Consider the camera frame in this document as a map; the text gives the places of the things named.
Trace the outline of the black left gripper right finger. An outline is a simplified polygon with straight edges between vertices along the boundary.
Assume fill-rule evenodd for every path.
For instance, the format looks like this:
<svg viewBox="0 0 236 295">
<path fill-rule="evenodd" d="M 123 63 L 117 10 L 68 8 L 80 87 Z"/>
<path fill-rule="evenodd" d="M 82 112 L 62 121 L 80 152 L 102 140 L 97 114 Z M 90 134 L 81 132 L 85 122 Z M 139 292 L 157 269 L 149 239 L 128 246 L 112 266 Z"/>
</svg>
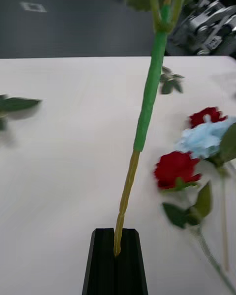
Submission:
<svg viewBox="0 0 236 295">
<path fill-rule="evenodd" d="M 115 294 L 148 294 L 140 237 L 135 229 L 122 230 L 121 252 L 115 259 Z"/>
</svg>

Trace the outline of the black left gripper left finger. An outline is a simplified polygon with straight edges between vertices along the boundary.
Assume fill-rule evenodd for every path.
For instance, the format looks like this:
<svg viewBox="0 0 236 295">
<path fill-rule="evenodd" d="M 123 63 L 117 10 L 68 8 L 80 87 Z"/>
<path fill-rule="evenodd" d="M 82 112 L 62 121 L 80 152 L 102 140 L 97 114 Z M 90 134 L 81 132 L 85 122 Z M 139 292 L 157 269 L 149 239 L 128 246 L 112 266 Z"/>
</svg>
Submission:
<svg viewBox="0 0 236 295">
<path fill-rule="evenodd" d="M 113 295 L 115 293 L 114 229 L 92 232 L 83 284 L 83 295 Z"/>
</svg>

